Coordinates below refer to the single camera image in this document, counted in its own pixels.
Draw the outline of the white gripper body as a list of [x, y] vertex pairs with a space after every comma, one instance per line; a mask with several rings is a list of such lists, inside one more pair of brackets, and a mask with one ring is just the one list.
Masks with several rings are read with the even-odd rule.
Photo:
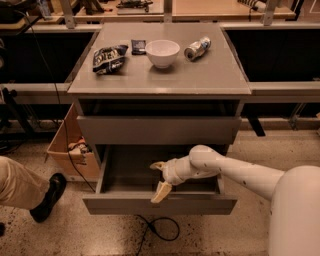
[[189, 158], [174, 158], [165, 162], [162, 173], [164, 180], [171, 185], [177, 186], [184, 183], [191, 178]]

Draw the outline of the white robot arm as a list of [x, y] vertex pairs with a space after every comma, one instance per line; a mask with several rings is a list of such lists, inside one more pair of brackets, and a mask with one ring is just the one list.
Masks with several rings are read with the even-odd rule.
[[187, 180], [222, 174], [271, 202], [268, 256], [320, 256], [320, 167], [281, 171], [223, 156], [205, 145], [150, 167], [163, 176], [153, 203]]

